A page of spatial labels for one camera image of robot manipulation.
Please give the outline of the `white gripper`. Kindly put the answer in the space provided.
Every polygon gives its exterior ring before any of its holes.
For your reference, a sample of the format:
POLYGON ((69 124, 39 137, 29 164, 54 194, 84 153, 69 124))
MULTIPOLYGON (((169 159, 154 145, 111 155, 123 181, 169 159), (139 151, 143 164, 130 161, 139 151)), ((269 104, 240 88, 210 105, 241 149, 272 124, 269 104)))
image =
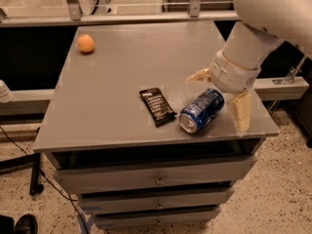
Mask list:
POLYGON ((239 133, 250 128, 252 96, 248 90, 259 74, 260 68, 247 69, 228 59, 222 51, 215 54, 210 68, 204 68, 186 78, 187 82, 204 81, 218 87, 220 91, 236 94, 229 100, 234 113, 234 125, 239 133))

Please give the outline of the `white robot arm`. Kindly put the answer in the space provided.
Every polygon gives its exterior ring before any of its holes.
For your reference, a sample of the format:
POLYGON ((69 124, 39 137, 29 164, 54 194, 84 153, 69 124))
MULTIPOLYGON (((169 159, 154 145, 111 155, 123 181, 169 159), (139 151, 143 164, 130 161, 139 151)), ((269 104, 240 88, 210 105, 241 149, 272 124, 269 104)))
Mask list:
POLYGON ((233 0, 240 18, 210 66, 188 77, 205 79, 233 96, 234 124, 250 127, 250 88, 266 57, 287 41, 312 58, 312 0, 233 0))

